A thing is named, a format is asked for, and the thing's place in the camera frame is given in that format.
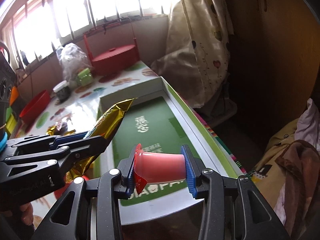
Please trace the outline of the person's left hand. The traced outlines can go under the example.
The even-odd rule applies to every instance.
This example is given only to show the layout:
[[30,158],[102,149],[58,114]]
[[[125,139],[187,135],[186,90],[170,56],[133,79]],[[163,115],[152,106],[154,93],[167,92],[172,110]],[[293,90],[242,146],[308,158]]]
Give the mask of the person's left hand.
[[33,206],[31,203],[23,204],[15,207],[13,210],[1,211],[1,215],[5,217],[14,217],[27,226],[33,225]]

